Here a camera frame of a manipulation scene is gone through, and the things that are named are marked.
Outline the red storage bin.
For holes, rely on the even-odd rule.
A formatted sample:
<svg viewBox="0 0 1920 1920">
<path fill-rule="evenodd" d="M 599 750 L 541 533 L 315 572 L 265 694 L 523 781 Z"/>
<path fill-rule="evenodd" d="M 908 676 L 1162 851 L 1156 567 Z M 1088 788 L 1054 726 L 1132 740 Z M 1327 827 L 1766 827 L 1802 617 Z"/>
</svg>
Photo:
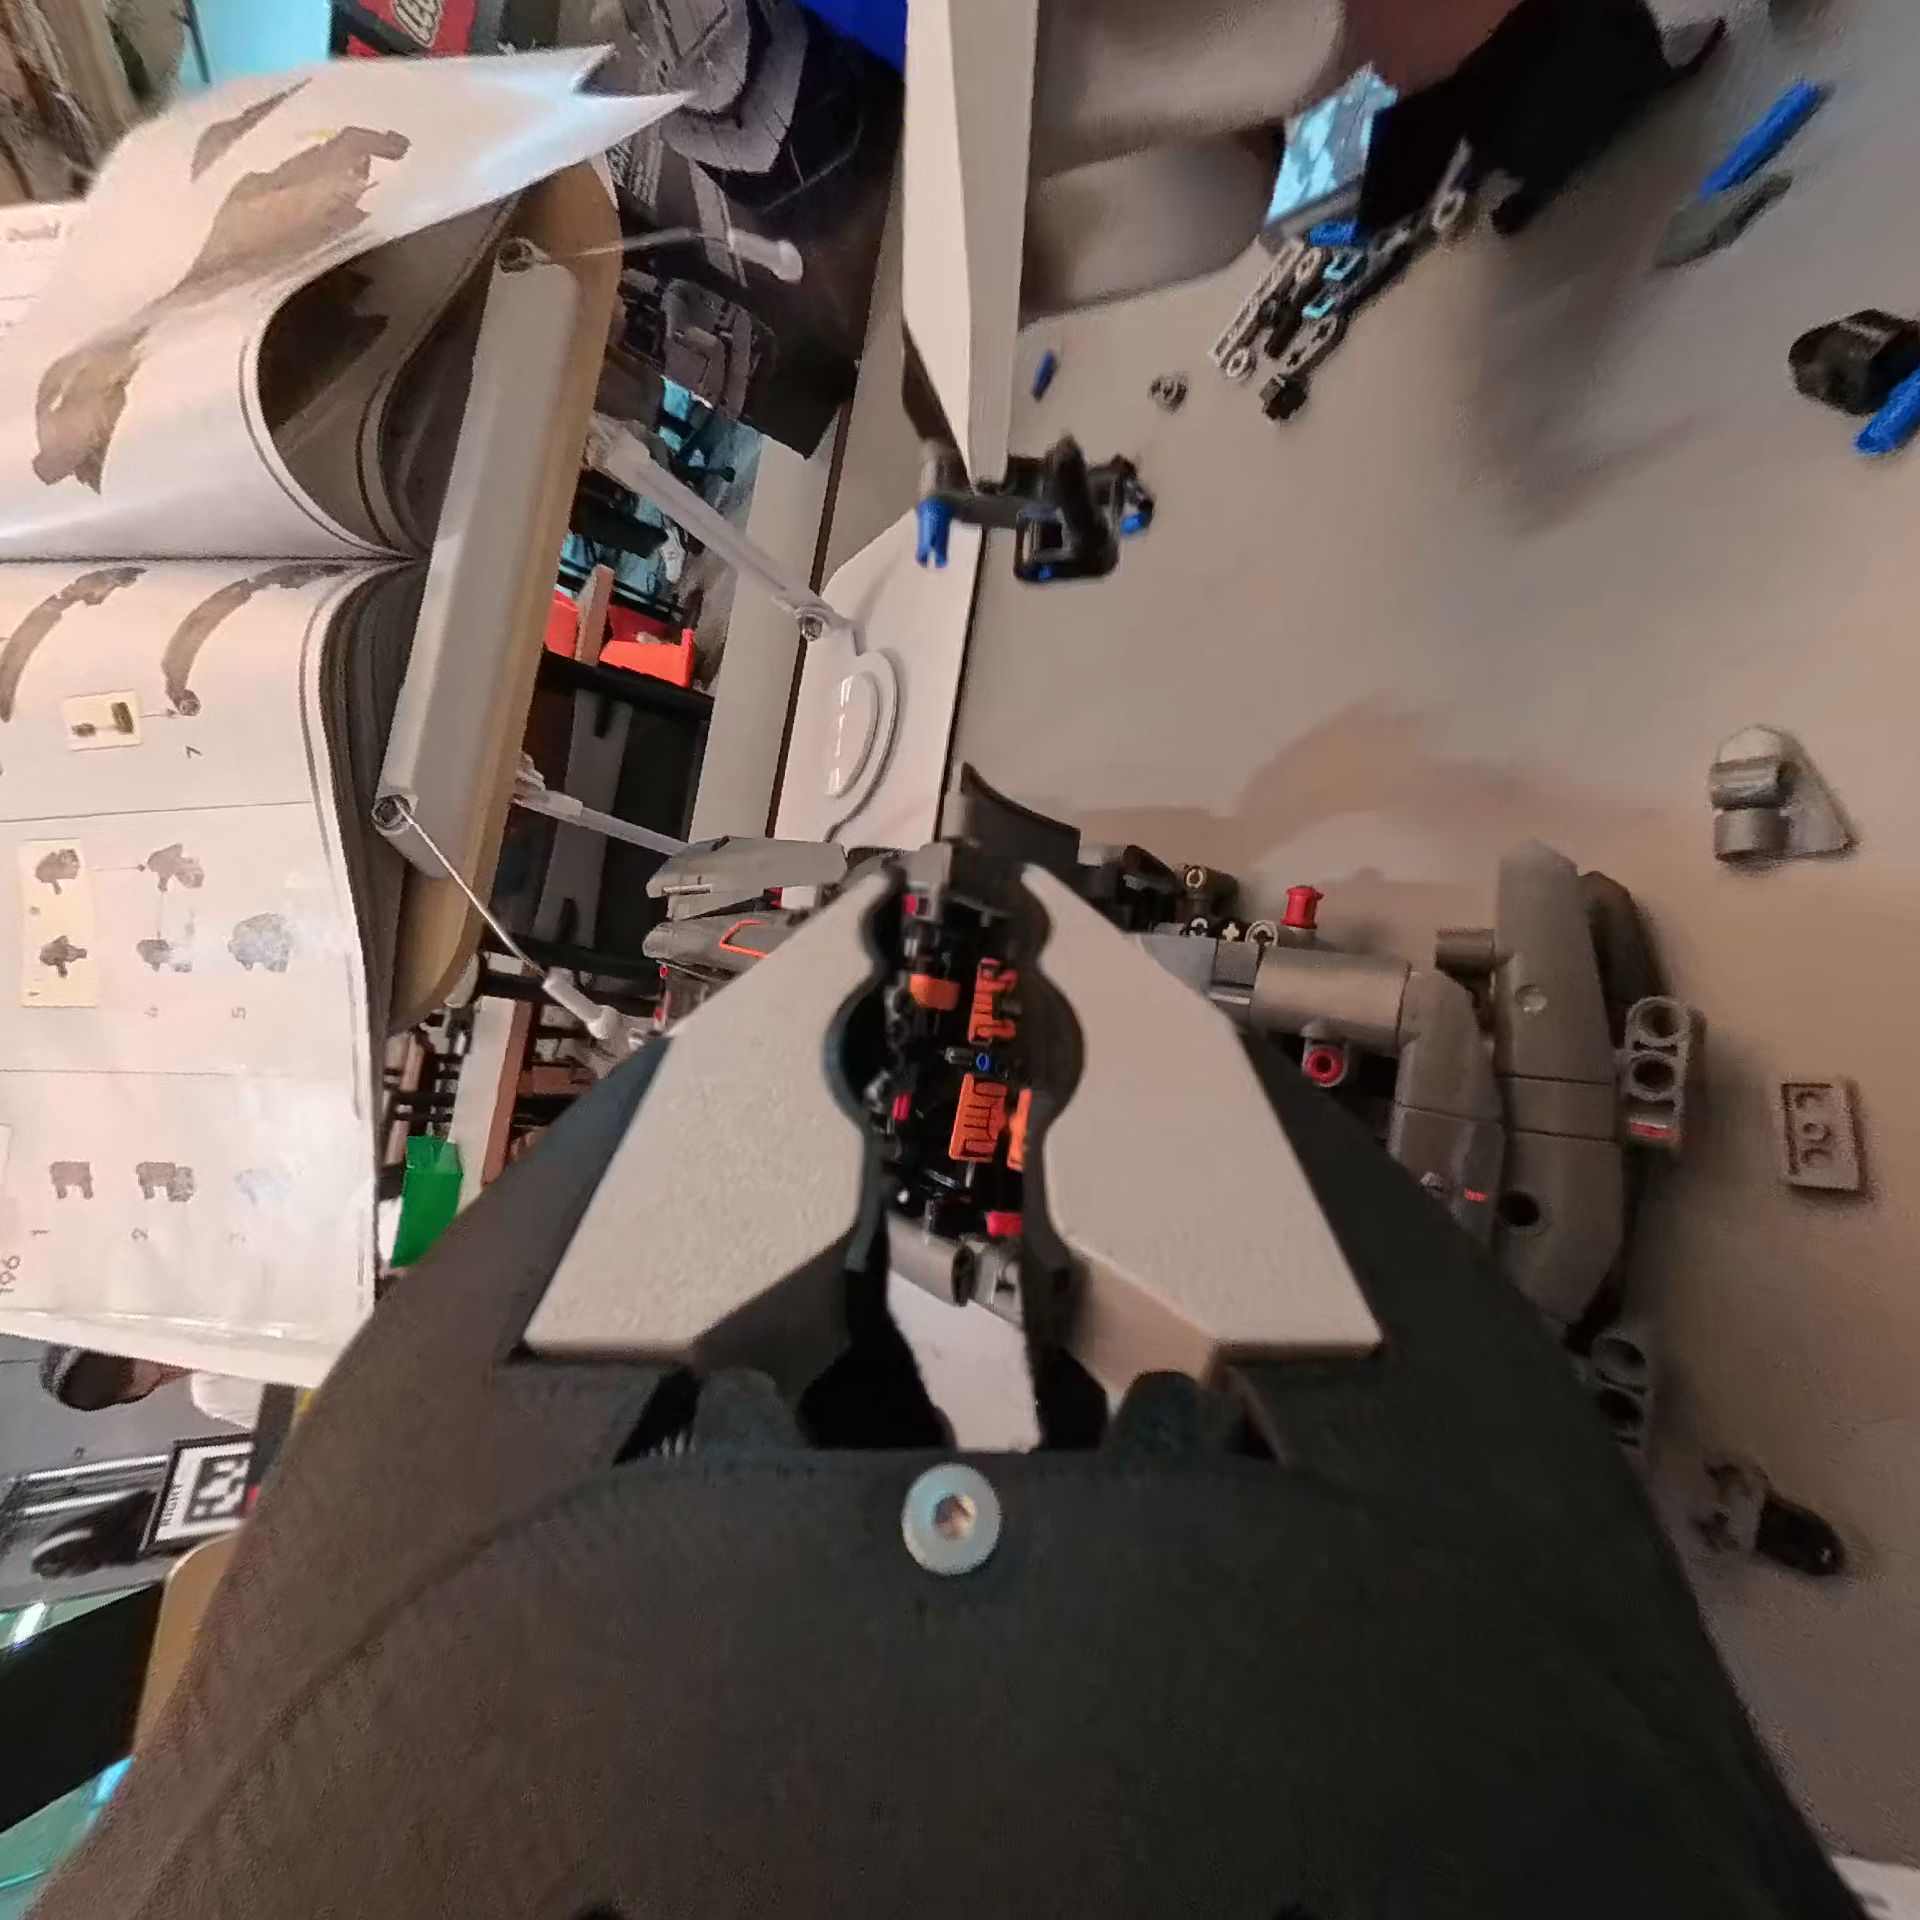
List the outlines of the red storage bin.
<svg viewBox="0 0 1920 1920">
<path fill-rule="evenodd" d="M 547 627 L 547 650 L 561 658 L 599 664 L 609 670 L 628 670 L 645 679 L 660 679 L 665 684 L 694 689 L 695 684 L 695 631 L 679 627 L 669 631 L 660 617 L 648 609 L 629 609 L 628 605 L 609 607 L 605 637 L 599 653 L 589 658 L 589 641 L 583 637 L 583 599 L 569 588 L 552 591 L 550 627 Z"/>
</svg>

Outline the white instruction booklet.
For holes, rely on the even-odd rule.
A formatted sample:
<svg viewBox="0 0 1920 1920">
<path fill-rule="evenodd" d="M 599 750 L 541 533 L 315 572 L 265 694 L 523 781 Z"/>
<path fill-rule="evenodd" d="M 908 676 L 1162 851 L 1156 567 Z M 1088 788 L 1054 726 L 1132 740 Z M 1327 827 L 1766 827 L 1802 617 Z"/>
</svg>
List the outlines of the white instruction booklet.
<svg viewBox="0 0 1920 1920">
<path fill-rule="evenodd" d="M 5 1331 L 316 1383 L 376 1305 L 371 801 L 492 250 L 684 93 L 340 60 L 5 208 Z"/>
</svg>

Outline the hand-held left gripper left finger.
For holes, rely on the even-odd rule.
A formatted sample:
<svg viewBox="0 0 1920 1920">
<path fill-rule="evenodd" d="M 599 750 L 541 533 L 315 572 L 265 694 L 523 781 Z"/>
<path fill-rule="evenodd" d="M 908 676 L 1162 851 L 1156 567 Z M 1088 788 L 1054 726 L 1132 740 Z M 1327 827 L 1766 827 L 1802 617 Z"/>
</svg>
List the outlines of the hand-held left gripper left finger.
<svg viewBox="0 0 1920 1920">
<path fill-rule="evenodd" d="M 757 1370 L 788 1396 L 847 1347 L 868 1128 L 843 1029 L 880 982 L 880 868 L 686 1016 L 523 1343 L 558 1362 Z"/>
</svg>

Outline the grey and black lego pin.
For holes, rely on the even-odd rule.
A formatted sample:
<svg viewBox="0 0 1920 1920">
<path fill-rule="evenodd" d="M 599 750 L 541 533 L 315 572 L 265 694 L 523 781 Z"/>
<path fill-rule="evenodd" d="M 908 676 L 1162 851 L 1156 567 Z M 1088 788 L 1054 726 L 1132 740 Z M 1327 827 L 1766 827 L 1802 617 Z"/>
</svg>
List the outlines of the grey and black lego pin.
<svg viewBox="0 0 1920 1920">
<path fill-rule="evenodd" d="M 1798 1578 L 1849 1569 L 1843 1533 L 1820 1511 L 1783 1500 L 1771 1477 L 1745 1460 L 1703 1464 L 1691 1531 L 1719 1555 L 1756 1556 Z"/>
</svg>

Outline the black lego set box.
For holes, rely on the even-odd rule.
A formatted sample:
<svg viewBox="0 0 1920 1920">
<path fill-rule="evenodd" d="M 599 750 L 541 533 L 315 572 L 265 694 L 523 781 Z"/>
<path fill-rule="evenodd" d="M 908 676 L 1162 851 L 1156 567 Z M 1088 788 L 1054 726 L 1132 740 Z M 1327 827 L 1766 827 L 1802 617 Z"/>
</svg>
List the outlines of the black lego set box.
<svg viewBox="0 0 1920 1920">
<path fill-rule="evenodd" d="M 684 93 L 609 152 L 613 359 L 799 457 L 851 401 L 901 75 L 802 3 L 333 3 L 335 56 L 605 45 L 602 92 Z"/>
</svg>

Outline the green plastic object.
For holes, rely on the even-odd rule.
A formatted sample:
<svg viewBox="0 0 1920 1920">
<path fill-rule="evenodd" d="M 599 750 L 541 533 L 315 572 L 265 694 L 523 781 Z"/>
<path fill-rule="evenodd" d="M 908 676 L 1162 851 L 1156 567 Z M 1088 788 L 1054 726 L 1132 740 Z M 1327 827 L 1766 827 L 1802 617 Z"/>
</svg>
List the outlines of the green plastic object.
<svg viewBox="0 0 1920 1920">
<path fill-rule="evenodd" d="M 389 1269 L 414 1268 L 464 1205 L 464 1152 L 445 1136 L 409 1136 Z"/>
</svg>

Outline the black angled lego connector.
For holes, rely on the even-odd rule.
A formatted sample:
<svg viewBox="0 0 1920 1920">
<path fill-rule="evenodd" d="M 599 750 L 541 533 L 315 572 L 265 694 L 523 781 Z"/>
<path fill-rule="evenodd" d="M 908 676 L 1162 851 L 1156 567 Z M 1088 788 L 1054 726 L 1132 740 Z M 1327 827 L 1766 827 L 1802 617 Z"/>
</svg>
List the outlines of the black angled lego connector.
<svg viewBox="0 0 1920 1920">
<path fill-rule="evenodd" d="M 1849 419 L 1870 419 L 1917 371 L 1917 320 L 1855 311 L 1808 325 L 1789 342 L 1789 380 L 1798 394 Z"/>
</svg>

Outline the grey lego slope tile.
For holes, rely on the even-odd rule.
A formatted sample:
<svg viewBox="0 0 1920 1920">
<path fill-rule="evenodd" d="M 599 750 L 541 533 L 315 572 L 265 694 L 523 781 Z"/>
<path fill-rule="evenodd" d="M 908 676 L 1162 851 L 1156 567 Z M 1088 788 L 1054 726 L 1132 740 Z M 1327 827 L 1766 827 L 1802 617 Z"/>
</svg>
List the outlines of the grey lego slope tile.
<svg viewBox="0 0 1920 1920">
<path fill-rule="evenodd" d="M 1691 268 L 1733 244 L 1792 187 L 1792 172 L 1771 171 L 1680 205 L 1654 250 L 1654 271 Z"/>
</svg>

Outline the grey lego panel assembly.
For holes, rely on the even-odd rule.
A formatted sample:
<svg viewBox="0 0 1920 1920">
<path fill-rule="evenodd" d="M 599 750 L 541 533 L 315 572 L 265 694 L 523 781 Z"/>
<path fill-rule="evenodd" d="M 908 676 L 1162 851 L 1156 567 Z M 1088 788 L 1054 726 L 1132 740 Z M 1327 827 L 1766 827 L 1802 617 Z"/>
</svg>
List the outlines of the grey lego panel assembly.
<svg viewBox="0 0 1920 1920">
<path fill-rule="evenodd" d="M 1356 227 L 1363 172 L 1375 117 L 1399 100 L 1375 69 L 1358 69 L 1343 88 L 1320 99 L 1287 124 L 1281 171 L 1261 222 L 1263 250 L 1334 227 Z"/>
</svg>

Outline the grey studded slope piece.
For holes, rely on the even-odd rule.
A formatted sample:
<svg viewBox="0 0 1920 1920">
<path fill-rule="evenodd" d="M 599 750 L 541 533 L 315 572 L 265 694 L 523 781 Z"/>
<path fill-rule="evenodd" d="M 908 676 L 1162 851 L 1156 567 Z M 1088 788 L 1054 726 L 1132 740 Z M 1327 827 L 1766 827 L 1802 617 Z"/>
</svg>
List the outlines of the grey studded slope piece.
<svg viewBox="0 0 1920 1920">
<path fill-rule="evenodd" d="M 1866 1197 L 1860 1101 L 1852 1078 L 1785 1078 L 1773 1094 L 1780 1179 L 1792 1191 Z"/>
</svg>

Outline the grey rounded hinge piece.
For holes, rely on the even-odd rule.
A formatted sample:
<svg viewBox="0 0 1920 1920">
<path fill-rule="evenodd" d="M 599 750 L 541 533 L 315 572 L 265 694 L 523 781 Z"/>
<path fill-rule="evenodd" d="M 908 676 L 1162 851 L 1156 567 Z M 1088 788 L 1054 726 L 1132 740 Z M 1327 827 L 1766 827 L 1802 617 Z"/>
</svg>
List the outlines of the grey rounded hinge piece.
<svg viewBox="0 0 1920 1920">
<path fill-rule="evenodd" d="M 1857 840 L 1834 790 L 1789 731 L 1745 729 L 1720 740 L 1709 771 L 1715 860 L 1773 868 L 1796 860 L 1843 860 Z"/>
</svg>

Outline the black lego frame piece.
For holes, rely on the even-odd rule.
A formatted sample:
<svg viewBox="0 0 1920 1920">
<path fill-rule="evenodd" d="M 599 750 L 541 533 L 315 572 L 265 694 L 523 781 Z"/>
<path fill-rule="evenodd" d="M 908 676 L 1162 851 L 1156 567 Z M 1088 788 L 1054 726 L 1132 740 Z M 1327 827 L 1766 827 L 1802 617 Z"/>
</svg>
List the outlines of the black lego frame piece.
<svg viewBox="0 0 1920 1920">
<path fill-rule="evenodd" d="M 1016 582 L 1102 582 L 1119 541 L 1151 530 L 1156 495 L 1126 457 L 1091 462 L 1073 438 L 1043 457 L 1011 457 L 995 484 L 975 484 L 959 451 L 921 445 L 917 565 L 943 567 L 959 523 L 1016 534 Z"/>
</svg>

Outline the pile of small lego pieces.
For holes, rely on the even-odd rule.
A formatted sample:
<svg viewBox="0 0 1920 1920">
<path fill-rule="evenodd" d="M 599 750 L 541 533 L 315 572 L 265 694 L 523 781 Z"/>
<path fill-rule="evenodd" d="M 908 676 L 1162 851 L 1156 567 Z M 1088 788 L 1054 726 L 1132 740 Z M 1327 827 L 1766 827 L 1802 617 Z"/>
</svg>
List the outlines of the pile of small lego pieces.
<svg viewBox="0 0 1920 1920">
<path fill-rule="evenodd" d="M 1232 385 L 1261 376 L 1261 414 L 1298 419 L 1309 397 L 1309 376 L 1343 347 L 1358 314 L 1420 258 L 1474 227 L 1478 182 L 1482 165 L 1462 140 L 1413 216 L 1371 239 L 1358 239 L 1351 222 L 1324 222 L 1287 239 L 1212 340 L 1216 376 Z"/>
</svg>

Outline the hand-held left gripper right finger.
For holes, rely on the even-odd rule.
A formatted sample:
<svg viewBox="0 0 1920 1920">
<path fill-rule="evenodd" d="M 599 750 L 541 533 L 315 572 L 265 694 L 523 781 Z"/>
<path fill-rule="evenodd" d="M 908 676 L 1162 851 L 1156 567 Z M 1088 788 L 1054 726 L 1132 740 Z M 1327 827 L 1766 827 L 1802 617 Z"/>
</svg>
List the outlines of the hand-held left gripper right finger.
<svg viewBox="0 0 1920 1920">
<path fill-rule="evenodd" d="M 1145 1373 L 1375 1355 L 1377 1317 L 1232 1019 L 1043 864 L 1022 890 L 1077 1044 L 1038 1122 L 1073 1362 L 1119 1399 Z"/>
</svg>

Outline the grey lego car model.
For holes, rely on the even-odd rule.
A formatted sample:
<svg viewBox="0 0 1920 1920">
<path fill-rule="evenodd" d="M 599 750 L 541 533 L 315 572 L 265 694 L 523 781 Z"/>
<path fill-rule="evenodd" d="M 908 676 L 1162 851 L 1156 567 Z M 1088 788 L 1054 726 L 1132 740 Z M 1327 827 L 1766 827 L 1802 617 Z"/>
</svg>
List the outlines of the grey lego car model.
<svg viewBox="0 0 1920 1920">
<path fill-rule="evenodd" d="M 1699 1013 L 1662 988 L 1631 890 L 1523 842 L 1498 860 L 1497 919 L 1440 930 L 1413 967 L 1327 942 L 1309 888 L 1278 919 L 1245 923 L 1232 875 L 1093 844 L 972 768 L 947 820 L 947 842 L 921 851 L 694 842 L 648 888 L 662 906 L 648 953 L 672 1019 L 851 880 L 897 878 L 873 923 L 895 957 L 867 1108 L 889 1179 L 889 1280 L 921 1310 L 1006 1321 L 1036 1377 L 1073 1362 L 1073 1273 L 1038 1212 L 1038 1122 L 1077 1075 L 1065 1001 L 1038 978 L 1044 923 L 1022 890 L 1022 868 L 1043 864 L 1209 996 L 1242 1042 L 1278 1044 L 1350 1108 L 1559 1343 L 1593 1328 L 1621 1285 L 1631 1158 L 1684 1146 L 1699 1053 Z"/>
</svg>

